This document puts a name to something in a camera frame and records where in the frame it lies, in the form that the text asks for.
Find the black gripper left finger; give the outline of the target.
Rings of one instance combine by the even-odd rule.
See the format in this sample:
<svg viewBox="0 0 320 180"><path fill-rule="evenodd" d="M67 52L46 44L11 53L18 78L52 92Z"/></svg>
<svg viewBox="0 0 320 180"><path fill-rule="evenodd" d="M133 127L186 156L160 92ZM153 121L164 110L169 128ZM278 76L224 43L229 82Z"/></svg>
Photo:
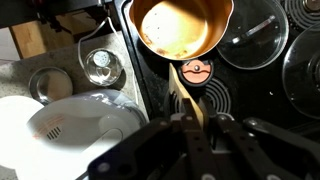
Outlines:
<svg viewBox="0 0 320 180"><path fill-rule="evenodd" d="M213 154L191 100L178 120L156 118L88 165L89 180L203 180Z"/></svg>

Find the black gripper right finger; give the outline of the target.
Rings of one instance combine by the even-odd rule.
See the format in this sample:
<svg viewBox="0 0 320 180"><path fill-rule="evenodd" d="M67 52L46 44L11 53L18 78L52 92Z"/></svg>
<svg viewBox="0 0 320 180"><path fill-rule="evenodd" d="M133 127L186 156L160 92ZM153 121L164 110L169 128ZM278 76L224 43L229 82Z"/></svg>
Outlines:
<svg viewBox="0 0 320 180"><path fill-rule="evenodd" d="M241 123L218 113L208 98L199 105L207 116L206 131L214 150L240 161L249 180L320 180L320 145L308 138L249 117Z"/></svg>

